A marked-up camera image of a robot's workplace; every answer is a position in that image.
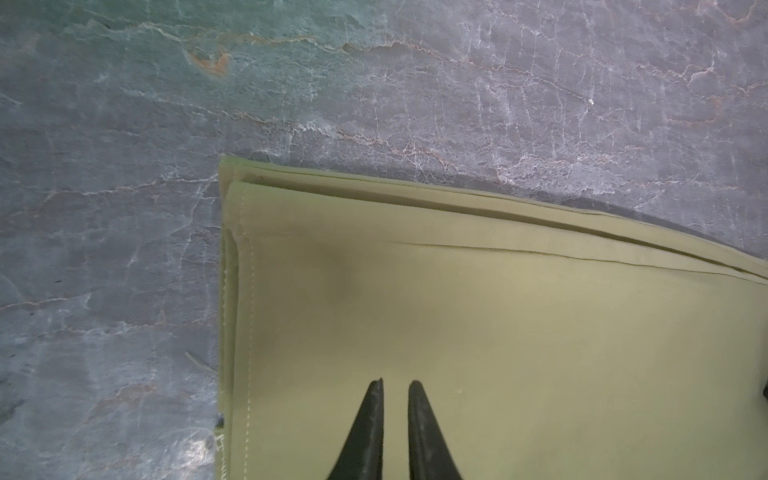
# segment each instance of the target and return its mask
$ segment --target rust stain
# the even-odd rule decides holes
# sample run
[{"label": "rust stain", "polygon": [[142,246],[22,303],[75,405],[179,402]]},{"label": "rust stain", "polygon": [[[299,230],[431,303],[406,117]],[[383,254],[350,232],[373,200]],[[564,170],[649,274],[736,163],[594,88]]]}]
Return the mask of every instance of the rust stain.
[{"label": "rust stain", "polygon": [[248,121],[252,121],[254,124],[257,124],[257,125],[261,125],[261,126],[263,126],[263,127],[270,127],[270,126],[272,126],[273,124],[276,124],[276,123],[277,123],[276,121],[266,121],[266,120],[261,120],[261,119],[259,119],[259,118],[256,118],[256,117],[254,117],[254,116],[253,116],[253,115],[251,115],[251,114],[248,114],[248,113],[246,113],[246,112],[244,112],[244,111],[240,111],[240,110],[237,110],[237,111],[235,111],[234,113],[232,113],[232,118],[234,118],[234,119],[236,119],[236,120],[248,120]]},{"label": "rust stain", "polygon": [[232,58],[232,55],[226,53],[224,50],[219,52],[219,58],[216,61],[198,58],[194,53],[190,52],[187,52],[187,55],[189,55],[193,65],[197,66],[200,70],[217,77],[223,77],[227,74],[230,59]]},{"label": "rust stain", "polygon": [[669,117],[667,116],[667,123],[672,125],[683,125],[685,127],[697,127],[697,126],[707,126],[712,125],[716,121],[720,119],[720,113],[723,111],[723,96],[716,96],[711,95],[708,99],[708,101],[712,102],[712,105],[714,106],[714,112],[712,113],[712,118],[707,118],[704,120],[687,120],[686,118],[676,118],[676,117]]},{"label": "rust stain", "polygon": [[238,45],[243,43],[280,45],[283,43],[295,43],[298,41],[307,41],[313,45],[320,46],[320,42],[318,41],[317,38],[314,38],[308,35],[298,35],[296,37],[285,37],[285,38],[266,38],[266,37],[260,37],[259,35],[254,35],[252,33],[228,32],[228,33],[223,33],[222,35],[219,35],[217,37],[217,41],[220,41],[222,43],[234,43]]}]

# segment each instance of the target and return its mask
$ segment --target folded cloth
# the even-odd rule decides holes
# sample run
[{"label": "folded cloth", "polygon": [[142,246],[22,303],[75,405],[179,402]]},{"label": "folded cloth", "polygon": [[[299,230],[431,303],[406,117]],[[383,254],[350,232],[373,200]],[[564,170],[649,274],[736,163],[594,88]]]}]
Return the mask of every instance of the folded cloth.
[{"label": "folded cloth", "polygon": [[463,478],[765,478],[768,262],[588,210],[225,157],[219,480],[326,478],[419,379]]}]

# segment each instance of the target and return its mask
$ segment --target fabric fold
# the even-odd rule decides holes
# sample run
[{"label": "fabric fold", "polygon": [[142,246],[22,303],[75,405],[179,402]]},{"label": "fabric fold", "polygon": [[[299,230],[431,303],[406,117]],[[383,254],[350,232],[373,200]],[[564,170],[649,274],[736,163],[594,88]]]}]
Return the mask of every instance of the fabric fold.
[{"label": "fabric fold", "polygon": [[465,478],[768,475],[768,263],[600,212],[225,157],[218,478],[322,478],[370,379]]}]

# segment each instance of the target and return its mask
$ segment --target olive green towel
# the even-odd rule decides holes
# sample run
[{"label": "olive green towel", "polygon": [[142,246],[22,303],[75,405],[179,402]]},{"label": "olive green towel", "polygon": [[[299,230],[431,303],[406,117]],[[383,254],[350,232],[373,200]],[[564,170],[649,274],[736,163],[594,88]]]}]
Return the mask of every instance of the olive green towel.
[{"label": "olive green towel", "polygon": [[661,227],[224,158],[219,480],[321,480],[372,379],[466,480],[768,475],[768,263]]}]

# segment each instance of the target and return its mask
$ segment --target seam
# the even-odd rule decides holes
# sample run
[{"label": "seam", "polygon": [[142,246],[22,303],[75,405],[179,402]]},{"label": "seam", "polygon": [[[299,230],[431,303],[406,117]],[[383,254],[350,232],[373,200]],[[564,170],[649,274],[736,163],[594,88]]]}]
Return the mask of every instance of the seam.
[{"label": "seam", "polygon": [[[223,280],[221,282],[221,296],[222,296],[222,299],[221,299],[221,331],[222,331],[222,333],[226,333],[227,332],[227,274],[228,274],[228,270],[229,269],[227,269],[227,237],[226,237],[226,231],[224,229],[222,229],[222,231],[221,231],[221,242],[223,244],[223,248],[221,249],[221,251],[223,253],[223,259],[222,259],[223,260],[222,261],[222,263],[223,263]],[[222,338],[220,338],[219,341],[222,342],[222,343],[226,341],[224,335],[222,335]],[[221,355],[221,358],[219,359],[219,375],[220,375],[220,377],[224,377],[223,375],[221,375],[223,373],[223,368],[224,368],[223,360],[224,360],[224,354],[223,354],[223,350],[222,350],[222,355]],[[224,384],[223,384],[223,382],[220,379],[219,380],[219,395],[222,396],[222,397],[225,396],[225,394],[223,392],[224,392]],[[226,436],[225,436],[225,432],[226,432],[226,430],[222,430],[222,432],[221,432],[221,436],[220,436],[220,449],[218,448],[218,446],[219,446],[219,437],[216,437],[216,440],[217,440],[217,450],[220,451],[219,455],[221,455],[221,471],[220,471],[221,480],[227,480],[227,471],[229,470],[227,468],[228,458],[227,458],[227,455],[226,455],[228,449],[224,448],[224,446],[225,446],[225,444],[227,442],[227,439],[226,439]]]},{"label": "seam", "polygon": [[505,252],[505,253],[530,253],[531,255],[560,257],[560,258],[567,258],[569,260],[583,260],[585,262],[618,263],[620,265],[639,266],[643,268],[655,268],[659,270],[669,270],[673,272],[701,273],[702,275],[728,276],[729,278],[745,280],[747,282],[756,283],[758,285],[768,285],[768,282],[766,281],[766,279],[762,278],[761,276],[755,275],[754,273],[742,273],[741,275],[736,275],[736,274],[725,273],[725,272],[707,272],[704,270],[690,270],[686,268],[675,268],[671,266],[650,265],[648,263],[622,262],[621,260],[606,260],[601,258],[573,257],[571,255],[564,255],[562,253],[539,252],[536,250],[522,250],[522,249],[513,249],[513,248],[471,247],[467,245],[441,245],[436,243],[414,243],[414,242],[390,242],[390,243],[395,245],[408,245],[410,247],[429,247],[429,248],[445,248],[445,249],[459,249],[459,250],[484,250],[486,252]]},{"label": "seam", "polygon": [[253,261],[253,242],[250,238],[246,237],[245,235],[245,227],[243,226],[243,207],[245,204],[245,196],[243,195],[240,198],[240,231],[243,234],[243,238],[248,242],[248,247],[250,250],[250,285],[248,286],[250,288],[250,310],[248,312],[248,380],[246,381],[246,417],[245,417],[245,447],[244,447],[244,456],[243,456],[243,479],[247,478],[248,475],[248,447],[249,447],[249,440],[250,440],[250,380],[251,380],[251,369],[253,365],[253,355],[252,355],[252,348],[253,348],[253,311],[255,309],[255,299],[253,298],[253,292],[256,289],[256,264]]},{"label": "seam", "polygon": [[[272,170],[269,168],[266,168],[265,170],[270,171],[276,171],[277,173],[285,173],[290,175],[298,175],[298,176],[305,176],[305,177],[325,177],[325,178],[339,178],[334,177],[333,175],[314,175],[314,174],[308,174],[303,172],[286,172],[282,170]],[[381,182],[378,180],[381,179],[359,179],[354,178],[352,180],[359,180],[369,183],[379,183],[384,184],[388,182]],[[541,207],[546,210],[558,212],[567,212],[570,214],[589,214],[589,215],[595,215],[599,217],[604,217],[607,219],[612,219],[613,221],[620,221],[620,222],[630,222],[630,223],[638,223],[643,224],[649,229],[654,229],[654,231],[664,231],[666,230],[668,233],[673,233],[676,237],[691,237],[697,239],[699,242],[708,243],[710,245],[713,245],[715,247],[719,247],[720,249],[733,249],[734,252],[729,251],[723,251],[723,254],[732,257],[736,256],[736,259],[724,259],[724,260],[717,260],[714,258],[710,258],[710,253],[696,253],[693,251],[685,250],[685,247],[679,247],[679,246],[669,246],[664,244],[663,242],[657,242],[654,240],[642,240],[633,238],[632,236],[626,236],[622,233],[615,232],[612,228],[605,228],[605,227],[590,227],[590,226],[584,226],[577,223],[569,223],[564,220],[552,220],[552,219],[541,219],[539,217],[536,217],[532,214],[520,214],[520,213],[512,213],[505,210],[495,210],[490,207],[472,207],[472,206],[466,206],[466,205],[454,205],[450,203],[446,203],[444,201],[437,201],[437,200],[417,200],[414,197],[407,197],[405,194],[378,194],[381,196],[384,196],[385,198],[379,198],[377,199],[369,199],[369,198],[362,198],[359,195],[361,194],[360,191],[356,190],[354,187],[338,187],[334,189],[333,187],[326,187],[322,185],[313,185],[313,184],[304,184],[301,186],[296,185],[287,185],[286,182],[290,183],[293,182],[300,182],[300,180],[282,180],[282,179],[267,179],[266,177],[259,177],[256,181],[253,183],[250,183],[248,181],[245,181],[244,179],[240,178],[240,182],[246,183],[246,184],[256,184],[256,185],[263,185],[267,187],[273,187],[273,188],[282,188],[284,190],[293,190],[293,191],[299,191],[304,192],[308,194],[318,194],[318,195],[326,195],[327,197],[335,197],[335,198],[346,198],[350,200],[361,200],[361,201],[372,201],[375,203],[380,204],[391,204],[391,205],[401,205],[404,207],[417,207],[417,208],[426,208],[430,210],[441,210],[441,211],[447,211],[447,212],[453,212],[457,214],[469,214],[469,215],[475,215],[478,217],[487,217],[487,218],[497,218],[499,220],[512,220],[512,221],[518,221],[521,223],[529,223],[534,225],[540,225],[543,227],[550,227],[550,228],[558,228],[560,230],[567,230],[567,231],[575,231],[579,233],[586,233],[588,235],[595,235],[596,237],[603,237],[608,238],[611,240],[616,240],[624,243],[632,243],[635,245],[641,245],[643,247],[651,247],[655,248],[657,250],[664,250],[671,253],[677,253],[679,255],[684,255],[686,257],[695,258],[698,260],[702,260],[708,263],[712,263],[714,265],[719,266],[726,266],[728,268],[734,269],[736,271],[742,272],[742,273],[749,273],[751,275],[759,276],[761,278],[764,278],[765,280],[768,280],[768,275],[765,273],[760,273],[760,270],[763,270],[765,267],[762,265],[757,265],[756,268],[758,271],[754,271],[754,269],[746,268],[744,266],[738,266],[735,265],[735,263],[740,263],[740,261],[749,261],[753,262],[754,259],[745,259],[743,256],[750,256],[748,253],[740,252],[738,249],[735,249],[734,247],[730,247],[728,245],[722,244],[720,242],[714,241],[714,240],[708,240],[706,238],[702,238],[694,233],[686,233],[686,232],[680,232],[676,231],[667,227],[662,227],[659,225],[655,225],[653,223],[644,222],[642,220],[633,220],[631,218],[626,218],[614,214],[607,214],[604,212],[596,211],[596,210],[574,210],[570,207],[561,207],[561,206],[554,206],[554,205],[547,205],[547,204],[538,204],[538,203],[529,203],[525,199],[518,199],[518,198],[511,198],[509,200],[512,200],[514,202],[518,202],[525,205],[532,205],[535,207]],[[412,186],[412,185],[401,185],[397,184],[401,187],[407,187],[409,189],[419,189],[420,187],[432,187],[430,185],[423,185],[423,186]],[[505,200],[503,197],[496,197],[493,195],[486,196],[482,194],[477,194],[474,191],[468,190],[466,192],[451,192],[450,190],[443,190],[441,187],[438,187],[436,189],[437,191],[443,191],[447,193],[454,193],[454,194],[470,194],[475,197],[483,197],[483,198],[492,198],[496,200]]]}]

